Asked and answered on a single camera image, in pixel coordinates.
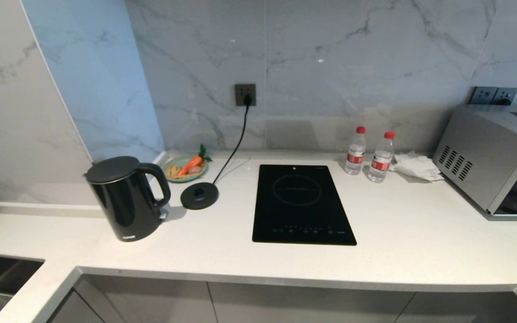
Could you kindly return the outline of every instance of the black kettle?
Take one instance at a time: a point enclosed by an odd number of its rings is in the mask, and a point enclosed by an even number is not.
[[[154,198],[145,174],[157,179],[162,200]],[[93,165],[84,176],[120,241],[142,239],[160,225],[160,208],[169,202],[171,190],[157,165],[114,157]]]

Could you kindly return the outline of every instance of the black cable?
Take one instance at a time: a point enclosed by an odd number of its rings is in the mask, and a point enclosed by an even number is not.
[[[226,160],[226,163],[224,163],[223,168],[221,168],[221,171],[219,172],[219,174],[217,175],[217,177],[215,178],[215,180],[213,180],[213,184],[215,184],[215,183],[217,182],[217,180],[219,179],[219,176],[221,176],[222,171],[223,171],[223,170],[224,170],[224,168],[228,165],[228,162],[230,162],[230,159],[232,158],[232,156],[234,156],[234,153],[236,153],[236,152],[237,152],[237,150],[238,150],[238,146],[240,146],[240,145],[241,145],[242,137],[245,135],[245,129],[246,129],[246,115],[249,113],[249,107],[250,107],[250,104],[252,103],[252,101],[253,101],[253,98],[251,98],[249,95],[245,96],[246,111],[245,111],[245,120],[244,120],[244,122],[242,123],[242,133],[241,133],[241,138],[238,140],[237,146],[234,148],[234,151],[232,151],[232,154],[230,154],[230,157]]]

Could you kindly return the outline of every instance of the kettle handle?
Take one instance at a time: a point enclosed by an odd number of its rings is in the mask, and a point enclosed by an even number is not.
[[[169,183],[166,181],[165,174],[162,172],[162,169],[158,167],[158,165],[150,164],[150,163],[141,163],[139,165],[138,170],[140,172],[151,174],[157,179],[158,184],[161,186],[162,190],[162,200],[158,200],[154,203],[154,207],[156,209],[162,207],[167,204],[171,198],[171,189],[169,188]]]

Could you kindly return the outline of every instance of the induction cooktop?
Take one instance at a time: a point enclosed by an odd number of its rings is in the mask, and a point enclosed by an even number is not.
[[[261,165],[253,241],[356,245],[326,166]]]

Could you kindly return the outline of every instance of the electrical outlet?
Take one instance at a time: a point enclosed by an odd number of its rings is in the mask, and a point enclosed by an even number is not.
[[[470,102],[468,103],[485,105],[492,104],[492,100],[494,99],[497,90],[497,87],[476,86],[472,93],[472,97],[470,98]]]
[[[234,100],[237,106],[245,106],[245,96],[250,94],[253,98],[250,106],[257,105],[257,91],[254,84],[235,84],[234,85]]]
[[[493,105],[510,105],[513,98],[516,96],[517,88],[515,87],[500,87],[496,92],[496,96],[492,100]]]

